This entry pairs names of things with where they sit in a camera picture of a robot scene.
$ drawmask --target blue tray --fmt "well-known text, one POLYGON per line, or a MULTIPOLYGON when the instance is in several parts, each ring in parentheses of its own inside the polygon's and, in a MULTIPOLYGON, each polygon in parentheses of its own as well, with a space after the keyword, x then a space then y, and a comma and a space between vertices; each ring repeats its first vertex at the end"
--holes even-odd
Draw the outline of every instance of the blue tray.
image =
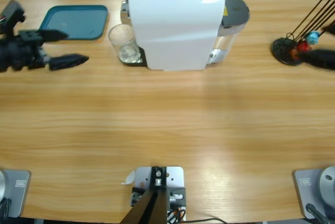
POLYGON ((55 6, 47 12, 40 29, 62 31, 69 40, 98 39, 104 32, 107 15, 103 5, 55 6))

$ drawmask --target cable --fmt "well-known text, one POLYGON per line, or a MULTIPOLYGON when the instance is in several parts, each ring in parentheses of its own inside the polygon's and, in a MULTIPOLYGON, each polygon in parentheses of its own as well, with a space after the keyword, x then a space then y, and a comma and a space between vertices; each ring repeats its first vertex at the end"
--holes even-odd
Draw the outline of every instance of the cable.
POLYGON ((203 220, 185 220, 185 221, 176 222, 176 224, 207 222, 207 221, 212 221, 212 220, 217 220, 217 221, 220 221, 220 223, 227 224, 224 220, 221 220, 219 218, 209 218, 209 219, 203 219, 203 220))
POLYGON ((225 222, 224 220, 220 219, 220 218, 209 218, 209 219, 202 219, 202 220, 183 220, 183 217, 185 216, 186 214, 186 210, 185 209, 178 209, 178 211, 173 211, 171 210, 167 216, 170 216, 170 214, 174 213, 174 215, 169 218, 167 221, 168 223, 173 223, 173 224, 183 224, 183 223, 196 223, 196 222, 207 222, 207 221, 212 221, 212 220, 217 220, 223 224, 228 224, 227 222, 225 222))

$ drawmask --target blue ball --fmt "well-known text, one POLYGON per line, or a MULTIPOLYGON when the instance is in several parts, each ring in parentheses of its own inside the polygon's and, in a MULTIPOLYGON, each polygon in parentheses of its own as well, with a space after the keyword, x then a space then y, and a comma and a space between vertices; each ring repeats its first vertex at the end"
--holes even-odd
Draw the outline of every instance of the blue ball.
POLYGON ((308 44, 313 45, 313 44, 318 44, 319 42, 319 35, 320 33, 317 31, 311 31, 310 33, 308 33, 307 37, 306 37, 306 41, 308 44))

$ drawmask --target white label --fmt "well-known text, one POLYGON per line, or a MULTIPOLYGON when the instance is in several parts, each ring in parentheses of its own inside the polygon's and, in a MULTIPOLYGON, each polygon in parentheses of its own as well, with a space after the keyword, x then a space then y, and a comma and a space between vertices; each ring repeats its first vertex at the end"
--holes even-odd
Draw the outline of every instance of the white label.
POLYGON ((310 178, 301 178, 300 185, 301 186, 310 186, 312 183, 310 182, 310 178))
POLYGON ((16 183, 15 183, 15 187, 26 187, 26 181, 17 180, 16 183))

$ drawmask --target coffee machine lid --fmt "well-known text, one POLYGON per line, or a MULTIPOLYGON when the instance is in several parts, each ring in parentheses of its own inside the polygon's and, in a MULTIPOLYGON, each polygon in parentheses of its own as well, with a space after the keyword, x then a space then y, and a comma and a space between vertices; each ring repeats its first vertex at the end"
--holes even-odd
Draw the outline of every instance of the coffee machine lid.
POLYGON ((243 0, 226 0, 222 25, 230 28, 245 24, 249 20, 249 8, 243 0))

